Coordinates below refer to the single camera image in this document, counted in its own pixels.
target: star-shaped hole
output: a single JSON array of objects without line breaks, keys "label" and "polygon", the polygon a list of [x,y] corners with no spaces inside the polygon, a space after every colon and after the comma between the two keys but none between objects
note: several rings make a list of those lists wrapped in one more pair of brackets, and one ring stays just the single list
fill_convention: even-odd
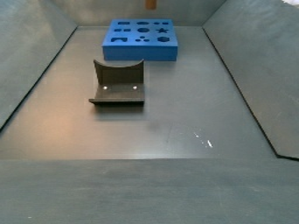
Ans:
[{"label": "star-shaped hole", "polygon": [[167,33],[169,32],[169,30],[166,30],[165,28],[159,29],[158,31],[159,31],[159,33],[162,33],[162,32]]}]

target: gray wall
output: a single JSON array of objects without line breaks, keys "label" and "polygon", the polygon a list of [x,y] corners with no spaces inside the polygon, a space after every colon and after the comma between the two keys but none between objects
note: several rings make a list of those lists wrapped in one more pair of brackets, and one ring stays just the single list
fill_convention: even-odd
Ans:
[{"label": "gray wall", "polygon": [[75,28],[53,2],[0,0],[0,128]]},{"label": "gray wall", "polygon": [[299,158],[299,10],[229,0],[205,30],[277,153]]},{"label": "gray wall", "polygon": [[114,18],[171,18],[175,25],[202,25],[226,0],[53,0],[79,25],[109,25]]}]

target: blue foam block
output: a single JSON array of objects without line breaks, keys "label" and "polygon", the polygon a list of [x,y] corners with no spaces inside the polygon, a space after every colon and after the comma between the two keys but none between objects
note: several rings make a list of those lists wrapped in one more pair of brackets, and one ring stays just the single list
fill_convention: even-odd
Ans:
[{"label": "blue foam block", "polygon": [[177,60],[171,19],[114,19],[103,41],[106,60]]}]

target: black curved object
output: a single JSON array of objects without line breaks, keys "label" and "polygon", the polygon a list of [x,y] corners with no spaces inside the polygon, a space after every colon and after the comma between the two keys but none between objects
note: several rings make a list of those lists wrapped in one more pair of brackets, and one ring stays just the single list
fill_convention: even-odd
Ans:
[{"label": "black curved object", "polygon": [[94,104],[145,103],[145,61],[137,65],[106,66],[94,60],[98,72],[98,93]]}]

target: small orange object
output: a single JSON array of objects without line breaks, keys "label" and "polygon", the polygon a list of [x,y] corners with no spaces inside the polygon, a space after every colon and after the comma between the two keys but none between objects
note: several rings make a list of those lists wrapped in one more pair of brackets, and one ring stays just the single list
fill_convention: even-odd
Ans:
[{"label": "small orange object", "polygon": [[155,10],[157,9],[157,0],[145,0],[145,7],[149,10]]}]

